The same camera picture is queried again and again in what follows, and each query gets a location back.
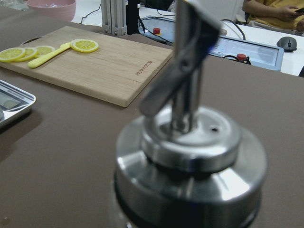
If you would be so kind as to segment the aluminium frame post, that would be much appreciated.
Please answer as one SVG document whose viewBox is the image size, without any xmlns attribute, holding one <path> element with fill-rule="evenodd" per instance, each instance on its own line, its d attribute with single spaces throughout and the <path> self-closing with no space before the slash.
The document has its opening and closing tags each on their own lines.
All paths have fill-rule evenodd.
<svg viewBox="0 0 304 228">
<path fill-rule="evenodd" d="M 102 31 L 106 34 L 123 36 L 127 34 L 127 0 L 101 0 Z"/>
</svg>

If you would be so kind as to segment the yellow plastic knife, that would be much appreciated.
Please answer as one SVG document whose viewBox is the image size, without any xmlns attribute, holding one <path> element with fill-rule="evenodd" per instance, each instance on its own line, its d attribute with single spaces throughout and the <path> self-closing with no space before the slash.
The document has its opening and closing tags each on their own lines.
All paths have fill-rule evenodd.
<svg viewBox="0 0 304 228">
<path fill-rule="evenodd" d="M 69 48 L 70 48 L 70 42 L 64 43 L 60 46 L 60 48 L 28 62 L 28 67 L 37 68 Z"/>
</svg>

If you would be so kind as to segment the black computer mouse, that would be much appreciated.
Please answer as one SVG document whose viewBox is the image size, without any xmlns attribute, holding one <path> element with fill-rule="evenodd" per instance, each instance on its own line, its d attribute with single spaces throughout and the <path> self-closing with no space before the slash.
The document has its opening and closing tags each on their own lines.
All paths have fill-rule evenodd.
<svg viewBox="0 0 304 228">
<path fill-rule="evenodd" d="M 297 41 L 293 37 L 282 37 L 277 41 L 276 45 L 283 48 L 285 52 L 294 52 L 297 50 Z"/>
</svg>

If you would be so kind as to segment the black water bottle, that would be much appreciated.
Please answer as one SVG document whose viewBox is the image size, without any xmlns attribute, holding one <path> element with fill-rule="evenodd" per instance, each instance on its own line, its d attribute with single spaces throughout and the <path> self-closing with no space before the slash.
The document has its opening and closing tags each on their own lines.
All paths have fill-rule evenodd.
<svg viewBox="0 0 304 228">
<path fill-rule="evenodd" d="M 126 5 L 126 26 L 128 35 L 139 33 L 139 9 L 139 0 L 128 0 L 128 4 Z"/>
</svg>

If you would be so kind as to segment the pink bowl with ice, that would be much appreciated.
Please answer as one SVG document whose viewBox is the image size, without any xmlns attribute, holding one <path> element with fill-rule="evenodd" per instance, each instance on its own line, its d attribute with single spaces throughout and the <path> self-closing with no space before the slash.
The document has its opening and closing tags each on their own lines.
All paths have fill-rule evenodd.
<svg viewBox="0 0 304 228">
<path fill-rule="evenodd" d="M 28 0 L 27 6 L 44 16 L 64 21 L 72 21 L 76 13 L 75 0 Z"/>
</svg>

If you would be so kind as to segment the wooden cutting board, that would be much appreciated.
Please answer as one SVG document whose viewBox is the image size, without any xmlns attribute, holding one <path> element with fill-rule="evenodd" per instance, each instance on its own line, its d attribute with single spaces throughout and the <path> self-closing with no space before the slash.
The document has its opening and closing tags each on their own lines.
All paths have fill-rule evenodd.
<svg viewBox="0 0 304 228">
<path fill-rule="evenodd" d="M 55 48 L 77 38 L 96 41 L 99 49 L 81 53 L 72 49 L 31 69 L 27 62 L 1 67 L 127 107 L 171 58 L 172 50 L 65 26 L 27 43 Z"/>
</svg>

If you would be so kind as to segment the teach pendant near bottle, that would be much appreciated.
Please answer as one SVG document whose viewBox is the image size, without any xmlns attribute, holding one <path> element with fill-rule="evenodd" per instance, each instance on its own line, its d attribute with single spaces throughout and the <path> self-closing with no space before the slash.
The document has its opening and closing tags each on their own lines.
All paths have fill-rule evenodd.
<svg viewBox="0 0 304 228">
<path fill-rule="evenodd" d="M 138 24 L 141 35 L 170 46 L 174 42 L 174 27 L 174 20 L 156 16 L 141 18 Z"/>
</svg>

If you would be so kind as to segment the silver kitchen scale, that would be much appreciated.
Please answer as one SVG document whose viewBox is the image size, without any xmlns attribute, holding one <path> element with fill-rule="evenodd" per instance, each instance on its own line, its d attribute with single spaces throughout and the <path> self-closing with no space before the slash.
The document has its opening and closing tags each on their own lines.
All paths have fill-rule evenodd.
<svg viewBox="0 0 304 228">
<path fill-rule="evenodd" d="M 36 97 L 3 80 L 0 81 L 0 128 L 30 112 Z"/>
</svg>

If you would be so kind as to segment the person in yellow shirt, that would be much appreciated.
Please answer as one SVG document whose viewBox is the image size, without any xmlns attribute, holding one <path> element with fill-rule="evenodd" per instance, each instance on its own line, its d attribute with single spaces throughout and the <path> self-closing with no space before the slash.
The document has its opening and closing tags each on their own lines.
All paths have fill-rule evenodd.
<svg viewBox="0 0 304 228">
<path fill-rule="evenodd" d="M 242 10 L 247 13 L 247 25 L 290 34 L 304 32 L 302 0 L 245 0 Z"/>
</svg>

